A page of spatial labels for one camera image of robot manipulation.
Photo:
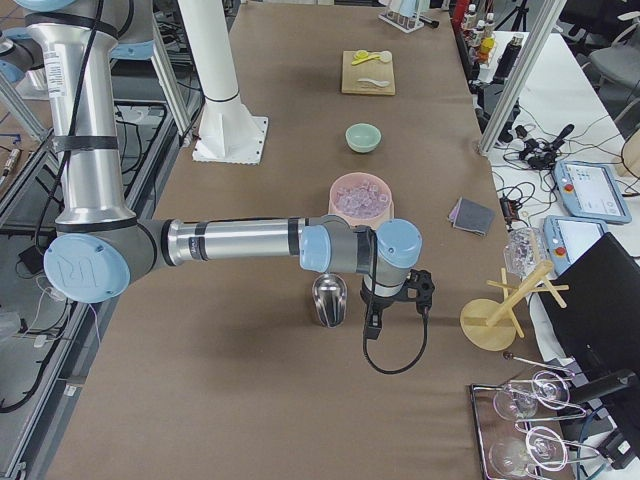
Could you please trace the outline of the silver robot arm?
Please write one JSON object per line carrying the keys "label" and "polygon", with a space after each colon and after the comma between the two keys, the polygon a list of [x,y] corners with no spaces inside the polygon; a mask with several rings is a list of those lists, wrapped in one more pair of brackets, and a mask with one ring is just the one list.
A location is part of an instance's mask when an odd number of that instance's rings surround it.
{"label": "silver robot arm", "polygon": [[303,269],[357,273],[363,336],[382,313],[412,302],[427,317],[434,285],[416,269],[422,238],[410,222],[350,226],[335,215],[185,223],[142,220],[125,203],[110,57],[152,36],[148,1],[27,1],[27,31],[44,60],[64,209],[44,254],[49,282],[66,297],[99,303],[146,274],[187,261],[295,256]]}

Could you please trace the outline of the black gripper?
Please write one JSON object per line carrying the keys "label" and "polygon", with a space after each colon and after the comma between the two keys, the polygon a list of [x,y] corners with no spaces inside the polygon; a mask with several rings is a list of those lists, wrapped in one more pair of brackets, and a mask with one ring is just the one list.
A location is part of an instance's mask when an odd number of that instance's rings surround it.
{"label": "black gripper", "polygon": [[360,297],[365,303],[365,324],[364,339],[377,340],[379,337],[379,317],[382,311],[390,307],[394,302],[399,301],[399,287],[387,287],[376,284],[362,284]]}

